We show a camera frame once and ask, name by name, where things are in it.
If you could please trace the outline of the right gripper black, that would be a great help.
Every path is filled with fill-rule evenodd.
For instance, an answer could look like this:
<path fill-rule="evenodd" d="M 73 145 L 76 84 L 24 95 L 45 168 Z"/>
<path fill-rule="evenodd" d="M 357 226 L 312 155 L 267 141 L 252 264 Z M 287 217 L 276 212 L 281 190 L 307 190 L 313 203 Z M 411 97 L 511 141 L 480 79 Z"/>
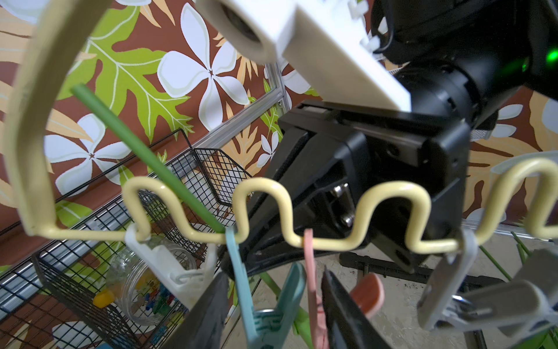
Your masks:
<path fill-rule="evenodd" d="M 420 185 L 431 197 L 422 239 L 455 237 L 462 227 L 472 131 L 463 119 L 308 100 L 280 117 L 278 126 L 283 139 L 264 178 L 289 192 L 296 234 L 312 228 L 314 238 L 349 236 L 363 194 L 395 180 Z M 280 232 L 273 197 L 256 192 L 247 209 L 250 233 L 239 252 L 248 276 L 304 260 Z M 427 257 L 404 244 L 410 213 L 408 199 L 380 203 L 357 249 L 372 243 L 413 273 Z"/>

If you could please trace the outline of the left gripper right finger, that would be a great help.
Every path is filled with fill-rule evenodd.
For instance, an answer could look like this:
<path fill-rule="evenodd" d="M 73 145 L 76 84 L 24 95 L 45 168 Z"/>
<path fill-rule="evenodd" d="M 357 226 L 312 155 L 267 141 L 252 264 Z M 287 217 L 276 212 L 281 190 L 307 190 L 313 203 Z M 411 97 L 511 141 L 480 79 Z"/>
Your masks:
<path fill-rule="evenodd" d="M 330 348 L 390 349 L 349 292 L 328 269 L 323 272 L 321 289 Z"/>

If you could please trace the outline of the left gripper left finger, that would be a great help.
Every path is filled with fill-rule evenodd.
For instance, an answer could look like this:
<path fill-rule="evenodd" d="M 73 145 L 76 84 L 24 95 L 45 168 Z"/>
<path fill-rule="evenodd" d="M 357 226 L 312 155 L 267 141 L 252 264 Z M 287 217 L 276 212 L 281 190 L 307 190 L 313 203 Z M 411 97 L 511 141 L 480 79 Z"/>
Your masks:
<path fill-rule="evenodd" d="M 161 348 L 220 348 L 228 315 L 229 279 L 218 273 L 183 323 Z"/>

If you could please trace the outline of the yellow tulip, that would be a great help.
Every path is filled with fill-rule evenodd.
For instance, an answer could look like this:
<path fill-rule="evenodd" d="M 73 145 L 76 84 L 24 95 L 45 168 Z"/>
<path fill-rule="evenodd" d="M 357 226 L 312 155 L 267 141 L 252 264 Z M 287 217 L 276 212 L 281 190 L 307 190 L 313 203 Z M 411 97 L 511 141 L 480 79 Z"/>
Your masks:
<path fill-rule="evenodd" d="M 276 307 L 256 311 L 246 268 L 239 251 L 240 243 L 248 238 L 246 199 L 255 191 L 269 194 L 276 200 L 283 234 L 288 242 L 300 245 L 300 240 L 293 231 L 293 208 L 286 189 L 270 179 L 244 180 L 236 186 L 232 195 L 236 224 L 225 227 L 216 221 L 208 209 L 88 87 L 78 85 L 72 92 L 157 175 L 156 178 L 134 177 L 124 184 L 122 197 L 134 221 L 134 224 L 127 228 L 124 241 L 128 248 L 146 262 L 168 291 L 183 305 L 193 310 L 216 277 L 215 265 L 209 262 L 204 270 L 185 270 L 165 246 L 149 247 L 147 242 L 151 237 L 151 224 L 138 196 L 140 190 L 151 190 L 167 205 L 175 225 L 185 238 L 205 243 L 212 249 L 219 245 L 228 248 L 250 348 L 281 348 L 291 328 L 295 328 L 305 343 L 311 346 L 313 342 L 310 317 L 304 314 L 299 306 L 307 283 L 304 267 L 299 263 L 292 265 L 286 283 L 278 295 Z"/>

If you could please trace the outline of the cream clip hanger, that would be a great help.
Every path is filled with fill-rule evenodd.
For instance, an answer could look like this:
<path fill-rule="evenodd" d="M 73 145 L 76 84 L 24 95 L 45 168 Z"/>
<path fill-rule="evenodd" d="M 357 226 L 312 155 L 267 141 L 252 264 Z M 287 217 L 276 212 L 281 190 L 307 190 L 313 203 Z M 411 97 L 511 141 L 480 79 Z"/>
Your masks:
<path fill-rule="evenodd" d="M 525 160 L 496 181 L 476 231 L 432 228 L 443 216 L 440 202 L 460 186 L 460 167 L 468 137 L 491 113 L 489 103 L 511 88 L 527 85 L 556 97 L 550 80 L 557 75 L 551 50 L 557 43 L 556 1 L 467 1 L 434 14 L 431 1 L 414 7 L 416 18 L 398 14 L 387 1 L 383 13 L 390 40 L 388 56 L 406 66 L 393 76 L 373 59 L 355 1 L 199 1 L 200 14 L 235 48 L 261 64 L 285 58 L 323 98 L 303 107 L 294 127 L 311 132 L 279 180 L 250 179 L 232 195 L 235 225 L 217 235 L 193 229 L 180 209 L 190 193 L 84 85 L 76 96 L 96 113 L 158 177 L 138 177 L 122 194 L 136 222 L 126 234 L 87 231 L 83 240 L 122 240 L 142 256 L 162 255 L 143 246 L 151 232 L 137 200 L 141 189 L 156 189 L 171 205 L 171 215 L 187 238 L 214 244 L 235 241 L 230 261 L 236 271 L 262 240 L 264 228 L 291 248 L 302 248 L 296 208 L 319 191 L 317 182 L 341 164 L 353 201 L 352 224 L 338 238 L 315 237 L 314 249 L 354 250 L 370 229 L 395 222 L 395 235 L 413 254 L 456 254 L 457 266 L 440 273 L 440 283 L 420 305 L 421 324 L 434 330 L 474 330 L 490 324 L 511 329 L 519 338 L 557 322 L 557 302 L 536 283 L 536 275 L 474 292 L 456 301 L 450 294 L 466 270 L 466 249 L 491 238 L 520 181 L 540 177 L 525 229 L 538 238 L 556 238 L 548 224 L 557 200 L 557 165 Z M 424 46 L 422 53 L 403 46 Z"/>

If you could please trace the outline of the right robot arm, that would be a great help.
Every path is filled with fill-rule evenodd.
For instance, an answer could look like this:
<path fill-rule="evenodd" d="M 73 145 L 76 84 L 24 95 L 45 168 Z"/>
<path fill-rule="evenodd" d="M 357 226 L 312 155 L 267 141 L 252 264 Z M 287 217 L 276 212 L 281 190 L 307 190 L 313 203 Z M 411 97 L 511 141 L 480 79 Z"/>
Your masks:
<path fill-rule="evenodd" d="M 408 181 L 430 195 L 424 239 L 454 237 L 462 224 L 470 134 L 493 129 L 497 109 L 521 86 L 557 97 L 556 1 L 382 1 L 384 53 L 411 111 L 305 101 L 279 122 L 283 140 L 265 177 L 291 196 L 297 235 L 350 235 L 355 207 L 380 183 Z"/>

